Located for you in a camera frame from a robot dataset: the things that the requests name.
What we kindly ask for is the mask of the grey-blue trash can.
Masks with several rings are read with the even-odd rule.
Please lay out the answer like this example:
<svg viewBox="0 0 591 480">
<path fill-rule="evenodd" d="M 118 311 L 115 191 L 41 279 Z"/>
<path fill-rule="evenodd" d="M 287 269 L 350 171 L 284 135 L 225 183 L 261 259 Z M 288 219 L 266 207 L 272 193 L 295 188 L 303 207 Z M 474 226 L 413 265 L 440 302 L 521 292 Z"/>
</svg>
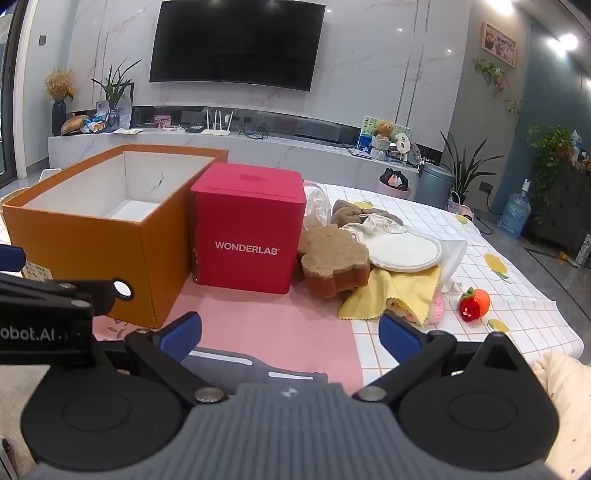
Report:
<svg viewBox="0 0 591 480">
<path fill-rule="evenodd" d="M 445 210 L 455 179 L 447 168 L 426 163 L 419 171 L 415 201 Z"/>
</svg>

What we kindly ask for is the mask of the black wall television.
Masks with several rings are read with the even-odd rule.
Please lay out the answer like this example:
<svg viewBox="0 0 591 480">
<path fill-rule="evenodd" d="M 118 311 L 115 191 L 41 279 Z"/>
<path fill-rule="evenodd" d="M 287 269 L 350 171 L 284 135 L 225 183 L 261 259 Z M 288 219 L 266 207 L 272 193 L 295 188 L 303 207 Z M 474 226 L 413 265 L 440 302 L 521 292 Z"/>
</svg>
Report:
<svg viewBox="0 0 591 480">
<path fill-rule="evenodd" d="M 311 90 L 325 5 L 304 1 L 164 1 L 150 81 Z"/>
</svg>

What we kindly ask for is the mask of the dark cabinet with plants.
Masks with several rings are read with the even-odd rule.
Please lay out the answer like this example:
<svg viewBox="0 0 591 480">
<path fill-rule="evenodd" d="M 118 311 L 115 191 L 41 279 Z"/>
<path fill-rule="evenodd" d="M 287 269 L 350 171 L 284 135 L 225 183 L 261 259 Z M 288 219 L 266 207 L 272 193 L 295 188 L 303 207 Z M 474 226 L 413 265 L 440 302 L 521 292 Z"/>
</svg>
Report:
<svg viewBox="0 0 591 480">
<path fill-rule="evenodd" d="M 527 234 L 576 254 L 590 233 L 590 151 L 563 127 L 534 137 Z"/>
</svg>

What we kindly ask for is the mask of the yellow cleaning cloth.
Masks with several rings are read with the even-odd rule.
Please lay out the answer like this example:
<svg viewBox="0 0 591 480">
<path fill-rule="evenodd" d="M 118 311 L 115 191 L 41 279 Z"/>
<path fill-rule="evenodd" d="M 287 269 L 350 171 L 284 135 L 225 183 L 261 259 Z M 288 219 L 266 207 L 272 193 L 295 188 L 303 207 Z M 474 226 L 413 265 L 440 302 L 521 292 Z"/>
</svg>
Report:
<svg viewBox="0 0 591 480">
<path fill-rule="evenodd" d="M 440 277 L 440 265 L 417 273 L 396 273 L 376 267 L 370 271 L 367 285 L 356 288 L 342 303 L 338 317 L 342 320 L 379 319 L 388 311 L 387 301 L 396 298 L 424 320 L 429 316 L 434 296 L 441 293 Z"/>
</svg>

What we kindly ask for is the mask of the blue water bottle jug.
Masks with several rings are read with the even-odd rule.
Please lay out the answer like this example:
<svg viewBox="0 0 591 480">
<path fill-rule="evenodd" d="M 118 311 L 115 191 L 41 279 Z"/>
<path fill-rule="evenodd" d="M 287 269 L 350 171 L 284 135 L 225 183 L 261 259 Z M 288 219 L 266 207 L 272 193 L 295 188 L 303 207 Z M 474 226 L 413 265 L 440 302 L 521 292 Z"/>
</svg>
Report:
<svg viewBox="0 0 591 480">
<path fill-rule="evenodd" d="M 512 194 L 503 210 L 497 228 L 506 235 L 519 239 L 531 214 L 528 197 L 531 181 L 525 179 L 520 193 Z"/>
</svg>

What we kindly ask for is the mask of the brown flower-shaped sponge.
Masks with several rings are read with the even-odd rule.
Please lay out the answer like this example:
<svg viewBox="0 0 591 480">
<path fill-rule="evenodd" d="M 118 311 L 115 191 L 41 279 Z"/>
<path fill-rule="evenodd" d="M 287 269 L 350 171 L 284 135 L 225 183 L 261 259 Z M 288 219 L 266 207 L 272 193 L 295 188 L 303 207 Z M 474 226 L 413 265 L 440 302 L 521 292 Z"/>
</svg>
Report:
<svg viewBox="0 0 591 480">
<path fill-rule="evenodd" d="M 312 295 L 332 299 L 369 281 L 369 250 L 335 224 L 301 232 L 297 254 Z"/>
</svg>

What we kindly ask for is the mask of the pink white fluffy scrunchie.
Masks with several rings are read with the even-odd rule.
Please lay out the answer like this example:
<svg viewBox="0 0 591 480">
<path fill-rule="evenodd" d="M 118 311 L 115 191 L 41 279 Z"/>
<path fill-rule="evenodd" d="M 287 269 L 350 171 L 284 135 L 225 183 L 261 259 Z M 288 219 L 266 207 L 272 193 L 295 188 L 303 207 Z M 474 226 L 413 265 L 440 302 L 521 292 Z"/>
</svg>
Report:
<svg viewBox="0 0 591 480">
<path fill-rule="evenodd" d="M 442 293 L 438 292 L 432 301 L 427 323 L 429 325 L 437 325 L 441 322 L 446 311 L 445 297 Z"/>
</svg>

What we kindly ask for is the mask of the white tissue wad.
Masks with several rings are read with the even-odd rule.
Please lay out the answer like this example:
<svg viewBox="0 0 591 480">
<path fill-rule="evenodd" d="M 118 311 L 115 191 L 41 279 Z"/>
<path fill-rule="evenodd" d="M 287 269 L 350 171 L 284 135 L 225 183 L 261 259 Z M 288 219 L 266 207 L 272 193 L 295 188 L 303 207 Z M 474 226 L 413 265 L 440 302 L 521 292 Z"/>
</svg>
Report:
<svg viewBox="0 0 591 480">
<path fill-rule="evenodd" d="M 443 292 L 446 285 L 451 281 L 452 275 L 460 266 L 467 248 L 468 242 L 466 240 L 441 240 L 442 257 L 441 257 L 441 277 L 439 282 L 439 290 Z"/>
</svg>

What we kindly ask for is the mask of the brown plush slippers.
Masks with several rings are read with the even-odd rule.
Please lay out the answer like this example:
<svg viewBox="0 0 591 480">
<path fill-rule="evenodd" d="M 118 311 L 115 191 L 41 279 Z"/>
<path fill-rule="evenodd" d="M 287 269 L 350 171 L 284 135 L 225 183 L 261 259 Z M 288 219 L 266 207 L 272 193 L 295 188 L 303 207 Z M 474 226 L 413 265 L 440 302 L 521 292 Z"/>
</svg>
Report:
<svg viewBox="0 0 591 480">
<path fill-rule="evenodd" d="M 360 208 L 352 203 L 346 202 L 345 200 L 338 200 L 335 202 L 332 208 L 331 223 L 338 227 L 344 227 L 349 223 L 363 224 L 367 217 L 372 214 L 376 214 L 385 218 L 389 218 L 396 222 L 398 225 L 403 226 L 404 222 L 393 214 L 375 208 Z"/>
</svg>

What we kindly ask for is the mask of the pink paper placemat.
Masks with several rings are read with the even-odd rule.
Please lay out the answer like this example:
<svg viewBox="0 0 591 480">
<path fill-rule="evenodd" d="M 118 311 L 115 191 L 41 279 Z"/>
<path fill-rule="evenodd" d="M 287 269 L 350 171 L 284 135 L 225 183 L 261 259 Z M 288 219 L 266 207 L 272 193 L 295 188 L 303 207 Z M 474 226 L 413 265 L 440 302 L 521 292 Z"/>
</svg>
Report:
<svg viewBox="0 0 591 480">
<path fill-rule="evenodd" d="M 351 324 L 339 320 L 341 300 L 311 295 L 304 283 L 286 295 L 240 291 L 187 280 L 167 322 L 188 311 L 202 320 L 201 347 L 248 354 L 284 370 L 318 372 L 352 394 L 363 373 Z"/>
</svg>

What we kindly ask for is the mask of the crocheted orange and strawberry toy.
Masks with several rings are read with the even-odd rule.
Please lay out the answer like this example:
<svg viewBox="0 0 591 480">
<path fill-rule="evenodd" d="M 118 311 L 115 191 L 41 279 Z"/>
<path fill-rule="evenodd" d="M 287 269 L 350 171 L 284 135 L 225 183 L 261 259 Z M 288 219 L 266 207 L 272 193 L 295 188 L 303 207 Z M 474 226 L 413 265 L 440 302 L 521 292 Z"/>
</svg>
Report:
<svg viewBox="0 0 591 480">
<path fill-rule="evenodd" d="M 485 316 L 490 305 L 491 299 L 485 290 L 469 288 L 461 296 L 458 310 L 461 319 L 466 323 L 471 323 Z"/>
</svg>

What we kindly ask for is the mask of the yellow snack packet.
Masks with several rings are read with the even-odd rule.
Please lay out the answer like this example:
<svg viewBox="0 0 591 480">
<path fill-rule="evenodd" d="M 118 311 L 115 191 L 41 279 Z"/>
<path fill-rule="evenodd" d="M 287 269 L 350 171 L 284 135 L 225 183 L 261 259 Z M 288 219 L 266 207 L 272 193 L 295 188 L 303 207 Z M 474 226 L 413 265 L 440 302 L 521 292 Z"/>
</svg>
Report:
<svg viewBox="0 0 591 480">
<path fill-rule="evenodd" d="M 424 320 L 420 320 L 404 302 L 396 298 L 390 298 L 387 301 L 387 309 L 403 320 L 420 326 L 426 325 L 429 319 L 426 317 Z"/>
</svg>

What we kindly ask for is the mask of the round white cotton pad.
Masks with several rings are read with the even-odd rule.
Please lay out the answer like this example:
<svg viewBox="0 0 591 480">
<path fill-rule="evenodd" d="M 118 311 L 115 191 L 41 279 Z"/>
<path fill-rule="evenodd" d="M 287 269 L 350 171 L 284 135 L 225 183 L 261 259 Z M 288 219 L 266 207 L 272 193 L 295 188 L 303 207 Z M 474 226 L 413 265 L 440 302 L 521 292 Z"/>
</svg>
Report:
<svg viewBox="0 0 591 480">
<path fill-rule="evenodd" d="M 383 233 L 363 240 L 370 262 L 384 270 L 417 273 L 437 265 L 443 254 L 437 239 L 412 232 Z"/>
</svg>

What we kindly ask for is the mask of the pink waste bin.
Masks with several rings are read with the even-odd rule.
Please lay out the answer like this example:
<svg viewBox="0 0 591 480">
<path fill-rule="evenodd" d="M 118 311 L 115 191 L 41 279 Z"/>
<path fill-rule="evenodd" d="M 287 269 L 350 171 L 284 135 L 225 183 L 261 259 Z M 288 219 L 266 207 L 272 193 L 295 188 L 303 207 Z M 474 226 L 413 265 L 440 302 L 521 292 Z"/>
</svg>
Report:
<svg viewBox="0 0 591 480">
<path fill-rule="evenodd" d="M 400 170 L 388 167 L 379 178 L 378 192 L 394 198 L 409 200 L 412 189 L 408 178 Z"/>
</svg>

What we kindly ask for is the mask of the framed wall picture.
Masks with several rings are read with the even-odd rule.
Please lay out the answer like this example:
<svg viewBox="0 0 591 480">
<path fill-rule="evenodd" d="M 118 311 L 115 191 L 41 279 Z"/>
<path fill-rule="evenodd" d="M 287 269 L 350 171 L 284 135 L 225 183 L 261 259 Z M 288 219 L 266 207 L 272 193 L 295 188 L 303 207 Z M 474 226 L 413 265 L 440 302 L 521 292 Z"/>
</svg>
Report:
<svg viewBox="0 0 591 480">
<path fill-rule="evenodd" d="M 517 42 L 488 22 L 482 25 L 482 49 L 514 68 L 517 63 Z"/>
</svg>

